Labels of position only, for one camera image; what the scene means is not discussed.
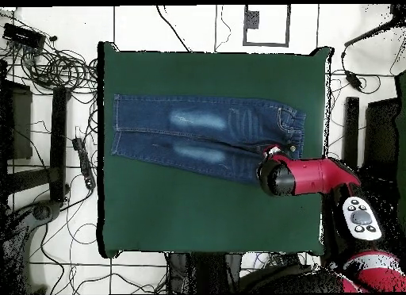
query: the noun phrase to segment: white tiled floor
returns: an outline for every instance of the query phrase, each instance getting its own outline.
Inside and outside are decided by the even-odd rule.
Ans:
[[[160,6],[162,15],[175,27],[179,36],[184,40],[188,48],[195,52],[288,52],[309,54],[317,46],[329,46],[335,48],[335,54],[331,69],[342,69],[341,52],[343,44],[347,40],[370,30],[371,28],[388,21],[389,5],[292,5],[291,31],[289,48],[270,47],[243,47],[243,6],[218,5],[218,6]],[[120,50],[160,50],[160,51],[185,51],[170,27],[159,17],[154,6],[125,6],[125,7],[44,7],[17,9],[16,18],[27,25],[34,26],[49,35],[56,35],[56,48],[70,49],[81,54],[87,63],[97,56],[97,43],[99,41],[114,41]],[[0,25],[10,22],[9,19],[0,17]],[[404,39],[401,29],[382,33],[371,39],[359,42],[347,49],[345,66],[361,74],[389,75],[390,67],[399,47]],[[0,47],[4,48],[5,42],[0,39]],[[397,74],[406,68],[404,54],[400,54],[399,61],[393,65],[392,73]],[[21,75],[21,69],[16,67],[15,75]],[[377,87],[376,77],[365,77],[366,88],[370,92]],[[346,79],[340,75],[340,71],[331,77],[331,88],[337,90],[341,85],[346,85]],[[334,92],[337,102],[333,110],[333,119],[340,124],[343,118],[343,103],[348,96],[360,98],[360,128],[365,124],[365,110],[369,102],[385,98],[395,97],[393,78],[380,77],[381,87],[374,94],[361,94],[346,86]],[[76,95],[78,99],[89,100],[85,94]],[[51,124],[52,102],[50,97],[34,96],[32,122],[44,121],[47,127]],[[84,131],[89,116],[89,106],[82,105],[75,99],[68,102],[67,135],[75,136],[75,129],[80,127]],[[32,130],[44,130],[43,125],[33,125]],[[342,128],[331,124],[330,142],[340,138]],[[33,133],[32,140],[38,147],[45,164],[49,164],[49,141],[46,134]],[[358,164],[362,163],[363,157],[363,131],[360,131]],[[331,146],[331,152],[340,155],[341,140]],[[97,149],[96,145],[90,145],[90,155]],[[34,155],[30,160],[18,160],[16,164],[40,164],[40,160]],[[72,148],[67,148],[67,165],[77,167],[79,158]],[[67,169],[67,182],[80,173],[77,168]],[[45,191],[46,186],[37,187],[17,193],[14,197],[15,207],[28,204],[33,198]],[[86,196],[83,180],[79,176],[72,186],[71,201],[77,201]],[[86,223],[97,222],[97,193],[88,199],[82,208],[69,221],[69,228],[74,234],[76,230]],[[72,243],[67,226],[63,227],[67,218],[70,218],[78,206],[69,213],[61,213],[50,224],[48,239],[44,249],[57,261],[65,263],[64,276],[56,286],[54,293],[72,294],[72,288],[68,283],[70,273],[69,263],[86,264],[93,266],[75,266],[75,288],[85,280],[98,279],[109,275],[110,260],[103,259],[98,254],[96,243],[82,245]],[[95,238],[95,227],[86,225],[81,228],[76,239],[84,243],[91,242]],[[34,284],[48,285],[48,293],[61,274],[61,269],[56,265],[44,265],[41,262],[49,262],[42,252],[38,250],[40,241],[44,235],[44,228],[39,228],[33,237],[31,246],[31,278]],[[256,254],[249,253],[243,257],[243,267],[260,267],[262,264],[255,261]],[[160,253],[124,252],[118,258],[113,259],[111,271],[121,275],[124,279],[140,285],[157,285],[165,273],[165,259]],[[80,285],[78,292],[81,294],[108,294],[108,293],[132,293],[136,287],[129,285],[116,275],[97,281],[86,282]]]

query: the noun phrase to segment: green mat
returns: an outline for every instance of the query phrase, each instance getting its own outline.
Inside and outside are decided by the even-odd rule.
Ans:
[[[267,98],[304,110],[303,156],[320,157],[331,54],[330,48],[313,56],[119,52],[104,43],[105,222],[99,246],[108,256],[120,250],[322,254],[318,194],[273,198],[259,186],[113,156],[110,149],[114,94],[190,94]]]
[[[406,71],[399,75],[397,93],[401,97],[402,107],[400,114],[396,117],[397,131],[399,132],[399,154],[397,162],[397,187],[400,200],[397,208],[399,221],[406,233]]]

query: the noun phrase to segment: jeans pocket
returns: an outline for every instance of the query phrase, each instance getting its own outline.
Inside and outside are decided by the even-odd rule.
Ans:
[[[305,115],[295,109],[278,108],[278,127],[288,134],[302,133]]]

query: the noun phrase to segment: jeans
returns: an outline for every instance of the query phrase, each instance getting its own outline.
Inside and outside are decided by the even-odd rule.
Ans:
[[[263,151],[303,151],[305,114],[257,98],[114,96],[113,155],[258,183]]]

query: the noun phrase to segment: remote controller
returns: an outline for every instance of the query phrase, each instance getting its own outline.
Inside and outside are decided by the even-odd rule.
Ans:
[[[362,198],[347,198],[343,205],[343,213],[354,238],[372,241],[382,237],[372,209]]]

